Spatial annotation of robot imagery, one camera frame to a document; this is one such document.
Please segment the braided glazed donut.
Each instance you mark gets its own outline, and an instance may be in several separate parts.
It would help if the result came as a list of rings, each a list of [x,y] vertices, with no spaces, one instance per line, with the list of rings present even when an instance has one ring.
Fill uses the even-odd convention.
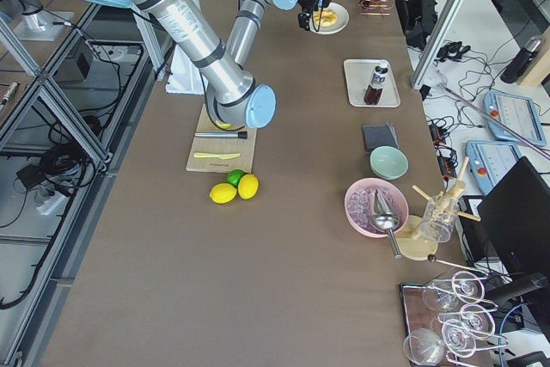
[[[338,20],[338,14],[332,10],[332,9],[324,9],[323,10],[323,16],[322,16],[322,22],[321,27],[322,28],[329,28],[333,26],[336,21]]]

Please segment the white round plate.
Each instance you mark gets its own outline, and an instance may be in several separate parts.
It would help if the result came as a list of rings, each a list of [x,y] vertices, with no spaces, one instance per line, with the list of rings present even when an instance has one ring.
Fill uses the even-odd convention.
[[[319,33],[316,33],[311,29],[311,18],[310,18],[310,31],[314,34],[321,34],[321,35],[329,35],[329,34],[336,34],[343,30],[349,21],[349,14],[346,8],[344,8],[342,5],[331,2],[327,8],[324,9],[332,9],[338,14],[338,20],[336,23],[329,27],[329,28],[321,28],[321,31]]]

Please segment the cream rabbit tray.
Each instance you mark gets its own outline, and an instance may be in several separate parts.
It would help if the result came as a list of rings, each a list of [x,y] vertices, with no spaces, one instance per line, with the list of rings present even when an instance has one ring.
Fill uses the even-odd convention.
[[[395,108],[400,105],[400,95],[394,80],[391,65],[383,84],[380,100],[376,105],[367,105],[364,95],[369,86],[378,59],[346,59],[343,63],[348,101],[353,107]]]

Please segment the dark tea bottle on tray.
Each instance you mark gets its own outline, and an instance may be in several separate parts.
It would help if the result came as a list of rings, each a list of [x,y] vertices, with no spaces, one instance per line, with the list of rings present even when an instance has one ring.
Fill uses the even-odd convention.
[[[388,76],[388,61],[381,60],[375,66],[368,88],[365,90],[364,103],[366,105],[376,105],[379,102],[387,76]]]

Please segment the grey folded cloth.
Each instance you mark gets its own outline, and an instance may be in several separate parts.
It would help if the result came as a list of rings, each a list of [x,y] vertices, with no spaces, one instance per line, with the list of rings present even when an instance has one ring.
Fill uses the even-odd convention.
[[[382,146],[399,149],[396,131],[390,123],[383,125],[363,125],[362,133],[366,152],[371,152]]]

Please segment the half lemon slice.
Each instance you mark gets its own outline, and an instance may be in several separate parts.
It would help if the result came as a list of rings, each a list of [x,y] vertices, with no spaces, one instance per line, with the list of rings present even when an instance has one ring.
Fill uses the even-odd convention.
[[[232,125],[226,124],[226,123],[217,123],[217,127],[219,127],[222,130],[229,130],[232,128]]]

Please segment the steel cylinder muddler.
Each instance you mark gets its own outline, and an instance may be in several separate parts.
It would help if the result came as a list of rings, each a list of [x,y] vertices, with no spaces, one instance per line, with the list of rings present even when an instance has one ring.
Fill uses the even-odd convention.
[[[195,132],[194,137],[214,139],[247,139],[248,132]]]

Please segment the bamboo cutting board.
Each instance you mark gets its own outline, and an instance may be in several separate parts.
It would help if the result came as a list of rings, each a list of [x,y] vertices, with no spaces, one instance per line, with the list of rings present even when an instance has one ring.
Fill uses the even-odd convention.
[[[226,129],[215,127],[202,106],[196,133],[214,134],[214,138],[194,136],[186,170],[193,172],[228,173],[241,169],[250,173],[253,168],[256,129],[235,126]]]

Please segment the green bowl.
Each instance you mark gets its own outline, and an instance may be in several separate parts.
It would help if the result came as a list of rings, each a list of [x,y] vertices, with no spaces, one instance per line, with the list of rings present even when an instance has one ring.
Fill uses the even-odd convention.
[[[399,149],[380,146],[370,154],[370,168],[384,180],[396,180],[408,171],[409,162]]]

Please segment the yellow plastic knife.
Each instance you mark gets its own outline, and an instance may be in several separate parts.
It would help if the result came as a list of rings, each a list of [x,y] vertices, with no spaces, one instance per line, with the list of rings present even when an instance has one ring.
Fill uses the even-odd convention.
[[[209,153],[209,152],[194,152],[192,154],[193,158],[196,159],[220,159],[220,160],[230,160],[236,159],[241,156],[240,153]]]

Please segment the green lime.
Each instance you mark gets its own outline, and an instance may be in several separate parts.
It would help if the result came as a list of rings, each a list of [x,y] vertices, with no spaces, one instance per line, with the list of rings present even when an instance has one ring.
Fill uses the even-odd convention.
[[[226,182],[229,183],[233,187],[238,187],[239,182],[241,178],[246,174],[241,169],[234,169],[227,173],[226,175]]]

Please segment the yellow lemon upper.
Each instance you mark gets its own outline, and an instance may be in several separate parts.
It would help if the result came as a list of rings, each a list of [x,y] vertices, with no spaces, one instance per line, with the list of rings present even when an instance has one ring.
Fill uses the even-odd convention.
[[[242,199],[253,198],[259,190],[260,182],[256,175],[243,175],[237,186],[237,192]]]

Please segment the yellow lemon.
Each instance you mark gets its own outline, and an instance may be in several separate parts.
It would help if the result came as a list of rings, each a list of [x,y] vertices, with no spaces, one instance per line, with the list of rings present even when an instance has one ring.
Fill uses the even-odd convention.
[[[237,189],[227,182],[218,183],[212,187],[209,193],[210,199],[216,204],[226,204],[233,200]]]
[[[243,175],[237,186],[237,192],[242,199],[253,198],[259,190],[260,182],[256,175]]]

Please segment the pink ice bowl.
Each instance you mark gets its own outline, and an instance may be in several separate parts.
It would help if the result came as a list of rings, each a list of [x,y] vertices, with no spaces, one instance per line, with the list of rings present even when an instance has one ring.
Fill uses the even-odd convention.
[[[385,238],[386,233],[377,229],[369,220],[373,215],[375,191],[378,191],[400,218],[398,232],[409,215],[404,194],[393,184],[378,178],[363,178],[352,183],[345,193],[345,214],[358,233],[371,238]]]

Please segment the yellow lemon lower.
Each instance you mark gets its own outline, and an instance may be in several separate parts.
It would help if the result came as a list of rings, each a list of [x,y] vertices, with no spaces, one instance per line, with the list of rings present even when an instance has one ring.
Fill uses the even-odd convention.
[[[212,187],[209,193],[210,199],[216,204],[226,204],[233,200],[237,189],[227,182],[218,183]]]

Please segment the black thermos bottle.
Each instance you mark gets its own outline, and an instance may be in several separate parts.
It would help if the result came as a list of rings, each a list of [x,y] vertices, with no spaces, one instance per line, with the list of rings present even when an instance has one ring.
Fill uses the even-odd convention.
[[[506,66],[500,79],[507,84],[515,83],[526,71],[530,63],[537,56],[538,50],[544,42],[542,35],[532,36],[520,49],[512,61]]]

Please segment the steel ice scoop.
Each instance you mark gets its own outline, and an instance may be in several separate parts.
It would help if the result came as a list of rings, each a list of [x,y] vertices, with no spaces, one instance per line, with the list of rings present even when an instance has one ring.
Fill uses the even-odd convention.
[[[394,231],[400,226],[400,218],[390,207],[388,201],[378,189],[375,190],[373,215],[371,216],[371,221],[377,229],[386,233],[390,241],[394,257],[397,260],[401,259],[402,254],[394,235]]]

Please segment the blue teach pendant far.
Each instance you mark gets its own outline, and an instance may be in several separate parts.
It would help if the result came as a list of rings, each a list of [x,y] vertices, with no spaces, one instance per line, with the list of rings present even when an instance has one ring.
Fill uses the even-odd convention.
[[[491,118],[488,127],[497,140],[516,141],[516,138],[497,124],[498,121],[532,144],[540,147],[547,144],[541,120],[531,98],[490,90],[484,96],[483,105]]]

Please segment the blue teach pendant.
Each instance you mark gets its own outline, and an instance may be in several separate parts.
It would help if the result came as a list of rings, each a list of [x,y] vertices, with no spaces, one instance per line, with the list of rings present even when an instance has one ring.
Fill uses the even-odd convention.
[[[469,170],[478,188],[487,195],[522,157],[513,143],[469,140],[465,144]]]
[[[516,138],[497,124],[498,121],[532,144],[540,147],[547,144],[541,120],[531,98],[490,90],[484,96],[483,105],[491,118],[488,127],[497,140],[516,141]]]

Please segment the blue teach pendant near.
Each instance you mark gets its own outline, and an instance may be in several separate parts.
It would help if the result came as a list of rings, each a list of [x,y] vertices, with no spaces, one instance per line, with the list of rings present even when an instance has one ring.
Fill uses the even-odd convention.
[[[469,140],[465,144],[469,170],[478,188],[487,195],[522,157],[513,143]]]

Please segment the glass pitcher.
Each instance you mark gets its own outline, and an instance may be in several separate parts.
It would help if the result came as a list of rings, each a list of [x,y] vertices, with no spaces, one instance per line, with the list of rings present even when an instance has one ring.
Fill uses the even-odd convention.
[[[434,242],[448,242],[455,228],[458,206],[450,196],[433,196],[428,199],[419,225],[421,235]]]

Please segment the wooden round stand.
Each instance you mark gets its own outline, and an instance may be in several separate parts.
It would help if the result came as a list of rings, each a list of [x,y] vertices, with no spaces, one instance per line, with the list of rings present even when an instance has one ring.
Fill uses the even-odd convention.
[[[466,189],[466,183],[464,182],[462,177],[466,171],[468,164],[469,164],[469,158],[466,156],[464,158],[464,162],[461,166],[461,169],[455,179],[455,184],[446,192],[440,192],[438,195],[450,196],[456,199],[457,206],[458,206],[456,220],[459,216],[461,216],[461,217],[465,217],[467,219],[471,219],[473,221],[479,222],[481,220],[480,217],[477,217],[471,213],[466,213],[459,210],[458,201]],[[438,195],[433,195],[433,196],[428,195],[426,192],[424,192],[422,189],[420,189],[416,185],[414,185],[412,189],[415,192],[417,192],[420,196],[425,198],[427,202],[430,197],[438,196]],[[410,260],[427,260],[429,255],[435,254],[435,252],[437,251],[438,245],[442,243],[442,242],[434,242],[434,241],[428,240],[421,235],[419,231],[419,225],[421,220],[422,220],[422,217],[416,217],[416,216],[410,215],[406,221],[405,226],[402,228],[402,231],[400,231],[397,234],[397,242],[400,248],[400,252],[403,256],[407,257]]]

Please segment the black monitor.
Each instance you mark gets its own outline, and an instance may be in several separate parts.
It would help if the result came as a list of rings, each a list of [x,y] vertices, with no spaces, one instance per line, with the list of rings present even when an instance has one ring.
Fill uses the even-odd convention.
[[[478,211],[509,272],[549,275],[549,186],[528,158],[517,161]]]

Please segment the wine glass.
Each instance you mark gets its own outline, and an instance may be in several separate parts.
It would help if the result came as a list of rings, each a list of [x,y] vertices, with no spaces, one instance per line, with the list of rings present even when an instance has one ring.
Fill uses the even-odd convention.
[[[450,312],[463,304],[479,303],[485,296],[485,287],[474,273],[459,271],[450,278],[434,278],[421,296],[429,309]]]

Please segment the aluminium frame post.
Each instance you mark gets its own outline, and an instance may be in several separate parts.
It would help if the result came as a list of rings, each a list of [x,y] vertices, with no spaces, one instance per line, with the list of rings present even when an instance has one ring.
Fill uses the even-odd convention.
[[[413,73],[411,86],[415,90],[419,90],[425,83],[424,79],[428,73],[428,70],[432,66],[432,63],[443,44],[446,33],[448,32],[453,20],[455,19],[464,0],[446,0],[443,6],[443,11],[439,15],[437,24],[435,25],[433,32],[424,53],[419,59],[419,63]]]

